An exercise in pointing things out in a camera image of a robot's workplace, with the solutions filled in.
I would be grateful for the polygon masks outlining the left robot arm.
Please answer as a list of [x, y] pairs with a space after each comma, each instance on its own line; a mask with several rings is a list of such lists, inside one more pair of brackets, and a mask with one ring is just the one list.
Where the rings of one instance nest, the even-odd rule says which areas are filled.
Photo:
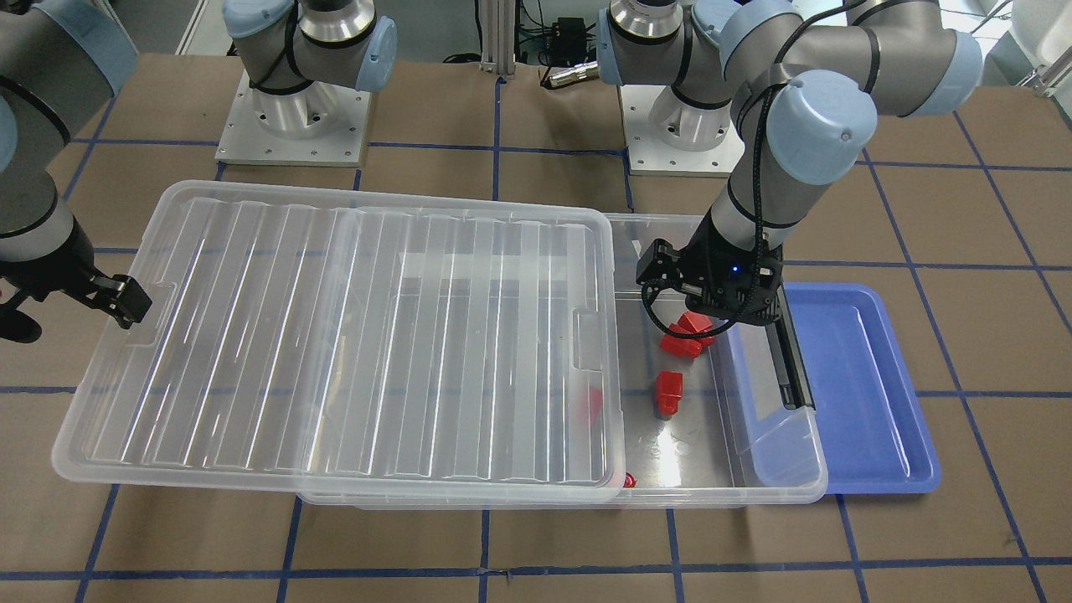
[[976, 38], [946, 29], [935, 1], [843, 1], [812, 17], [789, 1], [612, 1], [595, 46], [605, 83], [727, 108], [745, 145], [690, 241], [658, 238], [636, 268], [647, 313], [678, 291], [720, 320], [715, 333], [780, 319], [781, 246], [881, 116], [956, 111], [984, 69]]

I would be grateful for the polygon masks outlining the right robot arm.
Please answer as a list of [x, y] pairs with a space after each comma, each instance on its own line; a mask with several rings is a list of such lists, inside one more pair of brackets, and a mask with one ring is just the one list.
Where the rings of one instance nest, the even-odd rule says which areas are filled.
[[[329, 85], [378, 92], [394, 71], [397, 23], [371, 1], [226, 1], [226, 32], [244, 62], [249, 89], [273, 133], [301, 135], [281, 107], [312, 98], [326, 111]], [[88, 1], [39, 1], [3, 13], [3, 339], [34, 343], [41, 325], [20, 310], [55, 291], [114, 317], [128, 329], [151, 298], [134, 277], [107, 275], [59, 195], [49, 164], [137, 68], [137, 47], [121, 24]]]

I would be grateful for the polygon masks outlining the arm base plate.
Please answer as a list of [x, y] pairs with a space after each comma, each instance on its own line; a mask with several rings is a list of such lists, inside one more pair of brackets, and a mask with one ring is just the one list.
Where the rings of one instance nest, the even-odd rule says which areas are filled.
[[619, 95], [635, 176], [727, 177], [743, 157], [728, 106], [693, 107], [669, 85], [622, 85]]
[[268, 95], [243, 73], [219, 135], [227, 165], [359, 168], [373, 95], [315, 80], [294, 95]]

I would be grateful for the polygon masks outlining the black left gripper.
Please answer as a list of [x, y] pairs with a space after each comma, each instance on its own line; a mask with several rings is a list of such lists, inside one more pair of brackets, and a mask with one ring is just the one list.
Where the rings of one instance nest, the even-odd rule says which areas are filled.
[[720, 320], [766, 326], [781, 319], [781, 246], [761, 244], [763, 255], [725, 240], [702, 220], [687, 244], [687, 309]]

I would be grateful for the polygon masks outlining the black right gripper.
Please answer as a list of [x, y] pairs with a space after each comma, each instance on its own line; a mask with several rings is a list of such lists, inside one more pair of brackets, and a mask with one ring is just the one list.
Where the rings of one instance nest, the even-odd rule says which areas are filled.
[[53, 291], [61, 291], [81, 305], [114, 317], [128, 329], [142, 323], [151, 309], [151, 297], [134, 277], [108, 276], [96, 270], [95, 252], [77, 222], [68, 237], [50, 252], [26, 260], [3, 259], [3, 278], [16, 291], [1, 310], [1, 337], [15, 343], [34, 343], [42, 335], [41, 325], [19, 310], [23, 302], [45, 302]]

